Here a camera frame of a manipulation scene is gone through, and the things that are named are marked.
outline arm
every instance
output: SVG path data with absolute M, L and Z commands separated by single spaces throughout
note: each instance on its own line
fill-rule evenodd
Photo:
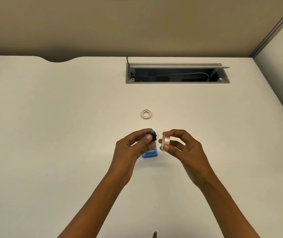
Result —
M 202 191 L 223 236 L 260 238 L 213 172 L 202 145 L 184 130 L 173 129 L 165 135 L 180 138 L 185 143 L 172 140 L 163 149 L 181 161 L 189 178 Z
M 150 128 L 136 131 L 117 141 L 108 172 L 58 238 L 97 236 L 116 198 L 129 182 L 137 159 L 155 147 L 152 136 L 144 136 L 150 131 Z

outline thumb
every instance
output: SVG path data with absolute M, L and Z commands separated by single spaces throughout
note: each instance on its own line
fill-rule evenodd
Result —
M 167 153 L 171 154 L 172 156 L 176 157 L 177 159 L 179 159 L 181 162 L 184 161 L 184 157 L 181 153 L 181 151 L 179 149 L 177 149 L 176 147 L 172 146 L 172 145 L 167 145 L 165 144 L 163 146 L 164 151 L 166 151 Z
M 132 146 L 134 151 L 140 151 L 145 148 L 153 139 L 151 135 L 145 135 L 141 140 Z

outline finger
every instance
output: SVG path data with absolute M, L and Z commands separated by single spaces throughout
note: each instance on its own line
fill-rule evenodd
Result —
M 183 157 L 183 154 L 181 153 L 181 151 L 179 149 L 177 149 L 176 147 L 174 146 L 171 146 L 171 145 L 167 145 L 165 144 L 163 146 L 163 149 L 171 154 L 172 156 L 176 157 L 177 159 L 179 159 L 181 162 L 184 162 L 184 157 Z
M 151 132 L 151 128 L 141 129 L 139 131 L 132 132 L 131 134 L 127 135 L 122 139 L 124 144 L 127 146 L 131 146 L 135 142 L 141 140 L 144 137 L 144 134 Z
M 177 149 L 179 149 L 180 151 L 183 150 L 184 145 L 181 144 L 180 142 L 176 141 L 176 140 L 170 140 L 169 145 L 176 147 Z
M 137 157 L 140 157 L 142 154 L 146 153 L 147 151 L 150 151 L 151 149 L 155 148 L 156 144 L 155 142 L 149 143 L 145 148 L 141 149 L 139 153 L 137 154 Z
M 139 152 L 143 150 L 153 139 L 152 135 L 145 135 L 141 140 L 137 142 L 137 144 L 134 144 L 132 148 L 135 152 Z
M 167 132 L 163 132 L 166 136 L 173 136 L 181 139 L 183 142 L 188 143 L 190 141 L 196 141 L 187 131 L 183 129 L 172 129 Z

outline white desk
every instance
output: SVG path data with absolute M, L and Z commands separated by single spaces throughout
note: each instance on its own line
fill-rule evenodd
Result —
M 0 237 L 56 237 L 108 170 L 115 142 L 148 127 L 192 134 L 260 236 L 283 237 L 283 107 L 253 59 L 130 62 L 222 63 L 230 84 L 126 84 L 125 57 L 0 56 Z M 222 237 L 182 165 L 160 151 L 137 161 L 99 237 L 154 231 Z

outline white tape roll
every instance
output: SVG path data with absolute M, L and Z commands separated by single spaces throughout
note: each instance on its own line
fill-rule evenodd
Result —
M 162 148 L 161 148 L 162 151 L 164 151 L 164 150 L 163 150 L 163 146 L 164 146 L 165 144 L 167 144 L 167 145 L 170 144 L 170 137 L 166 136 L 165 133 L 164 133 L 164 134 L 163 134 L 163 140 L 162 140 Z
M 151 117 L 151 112 L 148 109 L 144 109 L 141 112 L 141 116 L 143 117 L 143 119 L 149 119 Z

